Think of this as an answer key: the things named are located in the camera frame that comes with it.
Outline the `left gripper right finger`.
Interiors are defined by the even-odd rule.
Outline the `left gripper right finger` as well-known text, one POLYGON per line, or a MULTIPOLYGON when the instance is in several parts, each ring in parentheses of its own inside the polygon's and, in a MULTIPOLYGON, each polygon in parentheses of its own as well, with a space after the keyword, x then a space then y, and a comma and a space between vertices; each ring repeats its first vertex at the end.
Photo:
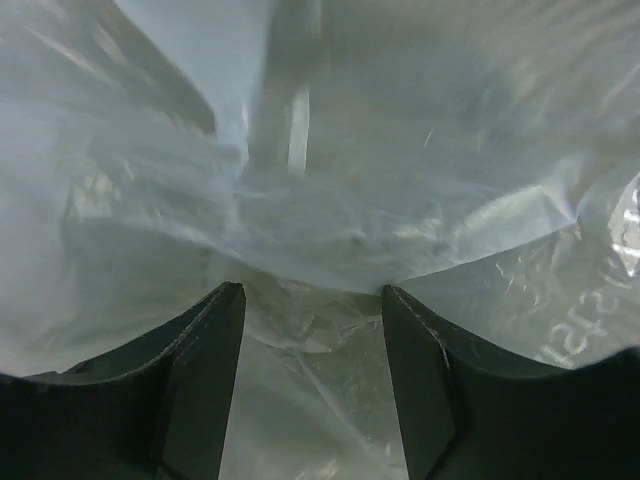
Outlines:
POLYGON ((382 321, 411 480, 638 477, 637 348, 565 370, 503 349, 392 286, 382 321))

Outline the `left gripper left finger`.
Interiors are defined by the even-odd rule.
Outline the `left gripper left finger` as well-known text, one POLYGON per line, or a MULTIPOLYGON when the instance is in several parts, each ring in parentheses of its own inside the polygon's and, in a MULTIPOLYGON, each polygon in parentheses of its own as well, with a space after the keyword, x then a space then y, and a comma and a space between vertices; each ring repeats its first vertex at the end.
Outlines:
POLYGON ((1 378, 5 479, 215 479, 246 310, 223 283, 63 373, 1 378))

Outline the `blue plastic bag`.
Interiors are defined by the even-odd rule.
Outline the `blue plastic bag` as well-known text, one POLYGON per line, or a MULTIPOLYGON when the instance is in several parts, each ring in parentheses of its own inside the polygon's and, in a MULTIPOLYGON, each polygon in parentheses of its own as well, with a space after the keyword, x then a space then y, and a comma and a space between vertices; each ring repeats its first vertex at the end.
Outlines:
POLYGON ((1 368, 222 279, 243 392, 395 465, 373 294, 573 369, 639 340, 635 1, 5 1, 1 368))

